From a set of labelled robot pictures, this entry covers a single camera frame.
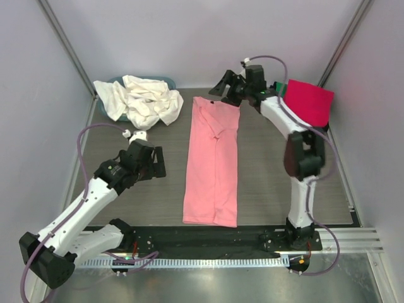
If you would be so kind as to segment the pink t-shirt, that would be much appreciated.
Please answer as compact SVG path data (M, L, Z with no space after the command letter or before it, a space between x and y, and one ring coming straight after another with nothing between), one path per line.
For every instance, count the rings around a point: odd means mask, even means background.
M193 98L184 223L237 226L239 118L238 107Z

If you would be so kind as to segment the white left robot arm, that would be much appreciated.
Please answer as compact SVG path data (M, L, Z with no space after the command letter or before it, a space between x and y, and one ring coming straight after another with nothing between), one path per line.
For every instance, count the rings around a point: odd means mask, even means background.
M49 288L63 285L75 268L111 249L129 251L134 228L112 219L100 230L81 237L84 228L123 191L139 181L167 175L163 149L135 139L116 158L104 161L83 192L53 222L37 234L26 232L19 240L25 264Z

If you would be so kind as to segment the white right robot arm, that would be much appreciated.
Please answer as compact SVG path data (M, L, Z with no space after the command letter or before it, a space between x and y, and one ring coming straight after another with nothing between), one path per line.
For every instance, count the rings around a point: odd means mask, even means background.
M292 187L282 241L289 249L306 249L315 232L311 212L317 178L325 165L324 139L317 129L293 113L274 89L266 86L260 65L246 66L243 74L226 70L209 93L234 107L247 100L285 138L283 166Z

